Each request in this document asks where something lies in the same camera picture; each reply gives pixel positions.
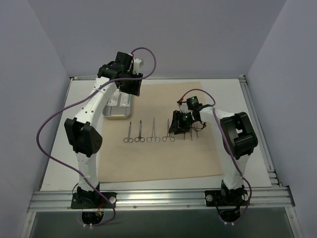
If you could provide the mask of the green suture packet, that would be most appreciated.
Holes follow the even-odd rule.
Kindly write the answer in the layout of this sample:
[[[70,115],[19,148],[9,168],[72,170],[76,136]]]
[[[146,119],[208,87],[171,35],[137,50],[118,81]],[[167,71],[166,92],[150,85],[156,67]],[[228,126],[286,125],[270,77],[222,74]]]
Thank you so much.
[[[128,108],[131,106],[131,95],[121,92],[120,107]]]

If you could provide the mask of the steel forceps clamp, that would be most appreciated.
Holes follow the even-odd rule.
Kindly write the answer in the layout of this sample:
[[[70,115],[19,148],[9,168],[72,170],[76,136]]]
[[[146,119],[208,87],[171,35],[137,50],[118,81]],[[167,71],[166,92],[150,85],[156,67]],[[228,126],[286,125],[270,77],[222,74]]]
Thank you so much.
[[[162,137],[163,142],[166,142],[168,139],[170,142],[175,141],[175,137],[171,136],[169,133],[169,128],[170,128],[170,123],[169,123],[169,119],[167,119],[166,135]]]

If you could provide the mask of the white suture packet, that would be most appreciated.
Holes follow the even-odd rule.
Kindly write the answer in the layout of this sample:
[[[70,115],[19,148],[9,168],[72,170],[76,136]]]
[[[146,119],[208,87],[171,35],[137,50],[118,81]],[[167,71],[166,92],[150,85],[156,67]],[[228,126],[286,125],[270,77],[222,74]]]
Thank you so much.
[[[120,92],[118,90],[116,90],[112,96],[110,97],[107,105],[110,107],[116,107],[118,105],[118,100],[119,100],[119,96],[120,96]]]

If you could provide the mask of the stainless steel instrument tray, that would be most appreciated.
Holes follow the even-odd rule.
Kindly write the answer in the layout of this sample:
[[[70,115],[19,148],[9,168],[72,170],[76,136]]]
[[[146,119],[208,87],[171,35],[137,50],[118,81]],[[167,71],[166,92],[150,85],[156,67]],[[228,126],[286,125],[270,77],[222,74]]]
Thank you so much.
[[[131,106],[128,108],[120,107],[120,98],[119,96],[118,105],[116,107],[110,107],[106,104],[103,109],[102,115],[106,119],[128,119],[132,113],[132,96],[131,96]]]

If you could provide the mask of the long steel needle holder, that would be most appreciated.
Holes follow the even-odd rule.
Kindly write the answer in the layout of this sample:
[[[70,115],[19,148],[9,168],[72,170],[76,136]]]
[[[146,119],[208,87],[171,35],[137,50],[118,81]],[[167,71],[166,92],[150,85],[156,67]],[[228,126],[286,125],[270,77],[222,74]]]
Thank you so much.
[[[146,138],[146,141],[148,143],[154,141],[156,143],[159,143],[160,142],[160,138],[158,136],[156,136],[156,123],[155,123],[155,118],[153,118],[153,124],[152,124],[152,134],[151,136],[148,136]]]

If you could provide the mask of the beige cloth wrap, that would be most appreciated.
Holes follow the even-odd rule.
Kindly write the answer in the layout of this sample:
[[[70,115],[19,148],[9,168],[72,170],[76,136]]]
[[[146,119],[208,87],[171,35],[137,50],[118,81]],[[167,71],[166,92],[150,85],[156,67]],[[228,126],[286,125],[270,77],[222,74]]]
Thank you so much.
[[[137,137],[142,121],[142,136],[152,134],[153,118],[156,135],[166,135],[167,119],[172,121],[173,111],[182,95],[197,96],[205,103],[199,82],[144,84],[140,96],[132,100],[129,119],[103,119],[103,143],[99,151],[98,179],[100,182],[132,182],[162,179],[186,179],[217,176],[222,174],[220,158],[212,128],[203,131],[179,134],[174,142],[154,141],[124,143],[129,123],[131,137]]]

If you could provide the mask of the steel surgical scissors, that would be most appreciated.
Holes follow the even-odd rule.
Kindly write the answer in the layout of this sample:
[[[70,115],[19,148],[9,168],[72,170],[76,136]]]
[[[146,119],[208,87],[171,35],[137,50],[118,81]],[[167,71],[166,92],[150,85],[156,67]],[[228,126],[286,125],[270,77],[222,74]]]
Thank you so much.
[[[134,139],[131,137],[131,130],[132,130],[132,122],[129,123],[127,136],[123,138],[124,143],[133,143]]]
[[[145,142],[145,138],[142,136],[142,121],[139,122],[139,133],[138,136],[134,138],[135,142]]]

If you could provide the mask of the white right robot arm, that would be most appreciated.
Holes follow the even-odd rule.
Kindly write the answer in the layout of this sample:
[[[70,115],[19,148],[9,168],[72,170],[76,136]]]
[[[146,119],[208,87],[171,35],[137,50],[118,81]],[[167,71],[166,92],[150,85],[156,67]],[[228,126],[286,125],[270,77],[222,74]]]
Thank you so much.
[[[223,170],[220,199],[230,205],[238,198],[237,190],[244,187],[247,161],[258,146],[258,138],[246,112],[229,113],[218,110],[211,105],[199,106],[188,112],[173,111],[169,133],[175,135],[187,133],[195,122],[211,124],[218,127],[225,158],[221,165]]]

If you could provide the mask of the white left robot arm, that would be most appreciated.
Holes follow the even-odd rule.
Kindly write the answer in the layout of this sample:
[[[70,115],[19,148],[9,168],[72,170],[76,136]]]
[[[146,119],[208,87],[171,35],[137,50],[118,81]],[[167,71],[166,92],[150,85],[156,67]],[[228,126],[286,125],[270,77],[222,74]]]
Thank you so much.
[[[89,208],[99,204],[100,195],[94,191],[99,187],[96,154],[103,139],[98,133],[97,122],[116,90],[139,96],[141,88],[140,67],[142,61],[133,54],[118,52],[114,61],[103,65],[97,74],[90,98],[73,119],[64,123],[67,139],[76,154],[80,177],[77,192]]]

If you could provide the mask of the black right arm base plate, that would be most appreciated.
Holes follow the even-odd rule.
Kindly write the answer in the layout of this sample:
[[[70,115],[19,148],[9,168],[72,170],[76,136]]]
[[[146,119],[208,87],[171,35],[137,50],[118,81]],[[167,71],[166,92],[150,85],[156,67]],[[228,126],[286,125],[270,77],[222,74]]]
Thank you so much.
[[[208,207],[236,207],[246,206],[249,199],[245,189],[205,190],[205,202]]]

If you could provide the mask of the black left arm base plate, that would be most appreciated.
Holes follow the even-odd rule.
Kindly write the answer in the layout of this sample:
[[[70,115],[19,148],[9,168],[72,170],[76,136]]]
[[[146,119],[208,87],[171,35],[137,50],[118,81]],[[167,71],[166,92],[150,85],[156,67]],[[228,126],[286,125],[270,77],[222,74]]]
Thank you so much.
[[[95,191],[80,191],[76,192],[72,196],[71,209],[93,209],[93,208],[111,208],[115,207],[116,196],[115,192],[101,192],[101,194],[106,197],[109,202],[105,201]]]

